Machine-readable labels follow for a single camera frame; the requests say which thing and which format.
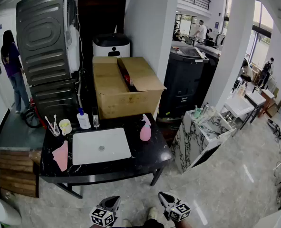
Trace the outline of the white lotion bottle blue cap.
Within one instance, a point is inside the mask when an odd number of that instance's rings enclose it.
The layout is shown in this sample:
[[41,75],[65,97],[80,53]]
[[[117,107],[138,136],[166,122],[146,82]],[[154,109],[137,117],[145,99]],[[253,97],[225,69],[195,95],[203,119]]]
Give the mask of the white lotion bottle blue cap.
[[84,112],[83,108],[78,109],[77,119],[82,129],[91,128],[88,114]]

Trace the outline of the dark grey washing machine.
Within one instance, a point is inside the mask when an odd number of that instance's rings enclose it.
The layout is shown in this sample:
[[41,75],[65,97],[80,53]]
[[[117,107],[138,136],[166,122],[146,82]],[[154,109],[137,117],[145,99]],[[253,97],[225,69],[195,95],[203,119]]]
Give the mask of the dark grey washing machine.
[[70,79],[79,70],[77,1],[17,3],[17,45],[30,86]]

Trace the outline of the white appliance black lid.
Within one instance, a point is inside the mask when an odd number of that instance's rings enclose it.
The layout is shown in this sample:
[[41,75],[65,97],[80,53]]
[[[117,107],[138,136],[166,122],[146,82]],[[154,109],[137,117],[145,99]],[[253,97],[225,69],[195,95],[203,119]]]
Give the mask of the white appliance black lid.
[[96,35],[92,49],[94,57],[130,57],[130,39],[121,33]]

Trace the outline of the white rectangular sink basin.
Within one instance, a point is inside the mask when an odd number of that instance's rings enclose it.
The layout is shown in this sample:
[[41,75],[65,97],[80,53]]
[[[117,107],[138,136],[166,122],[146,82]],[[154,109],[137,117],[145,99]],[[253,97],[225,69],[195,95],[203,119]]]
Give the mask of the white rectangular sink basin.
[[123,128],[76,133],[72,140],[72,164],[83,165],[130,158]]

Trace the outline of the white basin on stand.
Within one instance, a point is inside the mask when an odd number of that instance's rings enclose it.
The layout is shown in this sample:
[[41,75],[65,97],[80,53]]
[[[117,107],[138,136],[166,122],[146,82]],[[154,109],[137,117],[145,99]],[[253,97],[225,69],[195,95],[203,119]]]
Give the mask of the white basin on stand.
[[225,101],[224,107],[231,113],[232,123],[244,116],[246,116],[244,122],[247,122],[254,110],[254,106],[243,96],[230,96]]

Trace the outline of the black marble vanity table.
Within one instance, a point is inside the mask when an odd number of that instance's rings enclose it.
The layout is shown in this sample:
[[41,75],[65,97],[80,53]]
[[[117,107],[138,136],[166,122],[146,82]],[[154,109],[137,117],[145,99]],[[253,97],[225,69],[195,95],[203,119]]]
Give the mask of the black marble vanity table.
[[[74,165],[72,161],[73,134],[55,137],[50,131],[47,131],[41,152],[40,177],[79,199],[82,198],[82,195],[72,190],[74,186],[126,180],[150,173],[153,174],[150,186],[154,186],[164,168],[174,158],[153,116],[148,113],[147,117],[151,123],[152,132],[151,138],[147,142],[139,138],[142,115],[100,121],[99,130],[122,127],[131,151],[130,158],[103,163]],[[68,141],[68,168],[61,171],[52,152],[58,149],[64,141]]]

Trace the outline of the person's beige shoe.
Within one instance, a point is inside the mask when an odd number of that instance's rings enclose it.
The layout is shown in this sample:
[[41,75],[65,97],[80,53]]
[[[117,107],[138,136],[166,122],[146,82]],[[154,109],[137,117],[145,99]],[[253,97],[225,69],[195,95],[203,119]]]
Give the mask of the person's beige shoe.
[[156,207],[150,207],[148,210],[147,221],[155,220],[158,218],[158,209]]

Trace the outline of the chrome faucet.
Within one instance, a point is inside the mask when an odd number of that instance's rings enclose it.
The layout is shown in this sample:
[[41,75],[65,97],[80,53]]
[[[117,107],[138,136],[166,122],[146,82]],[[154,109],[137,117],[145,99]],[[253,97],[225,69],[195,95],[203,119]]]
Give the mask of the chrome faucet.
[[100,124],[99,124],[98,111],[95,106],[92,107],[92,116],[93,116],[93,126],[95,128],[98,128]]

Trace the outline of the black office printer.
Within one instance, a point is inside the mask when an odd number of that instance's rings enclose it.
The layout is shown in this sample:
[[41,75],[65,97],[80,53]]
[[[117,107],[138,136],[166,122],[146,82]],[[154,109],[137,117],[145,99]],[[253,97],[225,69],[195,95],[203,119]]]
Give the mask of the black office printer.
[[177,118],[198,105],[196,92],[207,62],[198,48],[182,42],[171,44],[158,117]]

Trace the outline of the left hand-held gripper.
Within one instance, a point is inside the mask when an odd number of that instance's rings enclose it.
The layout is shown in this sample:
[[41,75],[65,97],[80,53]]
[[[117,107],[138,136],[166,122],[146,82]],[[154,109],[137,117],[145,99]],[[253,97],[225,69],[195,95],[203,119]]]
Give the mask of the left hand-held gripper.
[[90,212],[92,223],[100,227],[112,227],[117,220],[120,204],[120,196],[111,196],[103,199],[100,204],[94,207]]

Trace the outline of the large cardboard box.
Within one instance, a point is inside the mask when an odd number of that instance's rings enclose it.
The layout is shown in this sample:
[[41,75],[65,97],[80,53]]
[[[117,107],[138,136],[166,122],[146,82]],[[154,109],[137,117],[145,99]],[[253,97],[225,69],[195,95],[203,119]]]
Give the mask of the large cardboard box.
[[166,89],[143,57],[93,57],[101,119],[154,114]]

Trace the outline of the pink spray bottle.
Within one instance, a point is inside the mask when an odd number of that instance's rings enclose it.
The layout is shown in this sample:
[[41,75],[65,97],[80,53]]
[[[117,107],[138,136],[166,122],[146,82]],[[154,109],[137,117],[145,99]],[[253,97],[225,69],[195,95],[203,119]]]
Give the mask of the pink spray bottle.
[[142,121],[144,121],[145,124],[140,131],[140,139],[144,142],[147,142],[151,138],[151,123],[145,114],[143,114]]

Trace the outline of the white mug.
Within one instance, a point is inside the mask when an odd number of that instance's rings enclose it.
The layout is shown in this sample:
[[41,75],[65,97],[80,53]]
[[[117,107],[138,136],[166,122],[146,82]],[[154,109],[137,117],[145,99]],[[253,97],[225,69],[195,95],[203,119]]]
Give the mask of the white mug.
[[67,134],[72,132],[72,126],[71,126],[71,122],[69,119],[61,120],[58,125],[61,129],[63,136],[66,136]]

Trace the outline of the clear toothbrush cup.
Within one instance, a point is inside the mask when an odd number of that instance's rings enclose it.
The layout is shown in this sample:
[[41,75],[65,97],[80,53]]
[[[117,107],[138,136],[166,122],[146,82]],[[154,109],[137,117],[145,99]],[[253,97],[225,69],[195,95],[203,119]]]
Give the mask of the clear toothbrush cup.
[[56,124],[55,127],[52,127],[49,125],[48,126],[48,129],[51,131],[51,133],[55,136],[55,137],[58,137],[60,135],[60,131],[59,131],[59,128],[58,128],[58,125]]

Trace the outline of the wooden pallet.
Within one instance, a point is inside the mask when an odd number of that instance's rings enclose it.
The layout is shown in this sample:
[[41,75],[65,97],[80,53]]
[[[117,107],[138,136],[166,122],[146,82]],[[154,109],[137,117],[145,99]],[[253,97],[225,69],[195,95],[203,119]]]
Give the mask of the wooden pallet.
[[0,150],[0,188],[32,198],[39,197],[39,166],[28,151]]

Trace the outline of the dark grey ribbed appliance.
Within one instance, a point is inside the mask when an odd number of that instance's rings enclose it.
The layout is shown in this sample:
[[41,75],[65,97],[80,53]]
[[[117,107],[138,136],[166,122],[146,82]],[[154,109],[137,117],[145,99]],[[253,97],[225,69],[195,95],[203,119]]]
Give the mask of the dark grey ribbed appliance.
[[72,78],[33,85],[30,88],[38,113],[45,124],[54,121],[58,124],[63,119],[70,120],[72,125],[78,123],[78,85],[78,80]]

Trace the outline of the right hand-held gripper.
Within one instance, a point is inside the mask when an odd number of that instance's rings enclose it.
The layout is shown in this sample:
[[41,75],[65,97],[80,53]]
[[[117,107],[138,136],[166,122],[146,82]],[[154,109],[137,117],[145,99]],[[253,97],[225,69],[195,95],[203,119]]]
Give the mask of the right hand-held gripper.
[[[164,211],[164,216],[167,220],[172,220],[174,222],[180,222],[186,219],[191,212],[190,205],[187,202],[179,201],[179,197],[170,192],[160,191],[158,193],[159,201],[161,205],[166,208]],[[167,208],[167,202],[176,202],[171,204]]]

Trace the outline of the pink cloth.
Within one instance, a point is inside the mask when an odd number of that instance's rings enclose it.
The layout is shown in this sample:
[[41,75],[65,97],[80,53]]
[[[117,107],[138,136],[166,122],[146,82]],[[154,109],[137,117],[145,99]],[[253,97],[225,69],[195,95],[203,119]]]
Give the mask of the pink cloth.
[[53,159],[57,163],[61,171],[66,171],[68,168],[68,141],[52,152]]

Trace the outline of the person's black clothing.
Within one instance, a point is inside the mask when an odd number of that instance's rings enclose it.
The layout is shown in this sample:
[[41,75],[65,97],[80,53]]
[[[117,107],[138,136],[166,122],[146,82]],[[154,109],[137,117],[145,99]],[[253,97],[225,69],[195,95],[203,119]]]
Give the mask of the person's black clothing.
[[162,223],[159,223],[155,219],[149,219],[141,226],[134,226],[128,219],[124,219],[121,228],[165,228],[165,227]]

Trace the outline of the chrome towel rack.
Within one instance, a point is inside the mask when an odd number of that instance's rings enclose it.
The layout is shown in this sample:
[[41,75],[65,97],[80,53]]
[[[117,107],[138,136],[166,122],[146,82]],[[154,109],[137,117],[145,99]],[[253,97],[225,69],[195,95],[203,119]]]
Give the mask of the chrome towel rack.
[[232,127],[233,130],[237,129],[235,124],[236,118],[230,111],[221,112],[221,116],[226,120],[226,122]]

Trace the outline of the white veined marble vanity cabinet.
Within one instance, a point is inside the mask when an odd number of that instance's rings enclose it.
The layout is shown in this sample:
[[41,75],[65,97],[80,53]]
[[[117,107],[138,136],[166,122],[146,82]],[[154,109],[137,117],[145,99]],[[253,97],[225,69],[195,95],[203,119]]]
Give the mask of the white veined marble vanity cabinet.
[[207,161],[231,136],[233,129],[214,107],[202,110],[198,118],[187,111],[171,145],[181,174]]

